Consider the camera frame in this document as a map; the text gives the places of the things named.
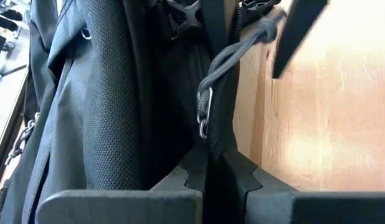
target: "plywood surface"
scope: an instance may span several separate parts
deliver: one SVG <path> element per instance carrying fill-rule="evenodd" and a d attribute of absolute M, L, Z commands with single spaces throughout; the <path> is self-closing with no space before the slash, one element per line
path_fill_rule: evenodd
<path fill-rule="evenodd" d="M 267 50 L 244 154 L 300 190 L 385 190 L 385 0 L 330 1 L 281 80 Z"/>

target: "black backpack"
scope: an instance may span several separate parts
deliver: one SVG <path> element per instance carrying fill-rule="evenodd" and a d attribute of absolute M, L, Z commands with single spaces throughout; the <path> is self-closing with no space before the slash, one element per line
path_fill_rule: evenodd
<path fill-rule="evenodd" d="M 65 0 L 58 15 L 33 0 L 29 138 L 0 223 L 327 223 L 374 220 L 370 206 L 385 218 L 385 201 L 297 192 L 237 150 L 238 60 L 275 39 L 279 2 Z"/>

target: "wooden panel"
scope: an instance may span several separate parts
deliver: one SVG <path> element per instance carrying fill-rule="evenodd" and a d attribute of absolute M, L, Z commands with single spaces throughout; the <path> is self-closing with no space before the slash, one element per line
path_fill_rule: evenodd
<path fill-rule="evenodd" d="M 244 150 L 300 190 L 385 190 L 385 0 L 369 3 L 330 1 L 281 80 L 266 46 Z"/>

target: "wooden wall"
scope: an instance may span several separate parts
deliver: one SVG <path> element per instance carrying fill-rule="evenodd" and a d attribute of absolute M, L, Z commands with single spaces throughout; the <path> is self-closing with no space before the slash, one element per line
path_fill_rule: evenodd
<path fill-rule="evenodd" d="M 300 190 L 385 190 L 385 0 L 331 0 L 281 80 L 274 52 L 242 59 L 242 153 Z"/>

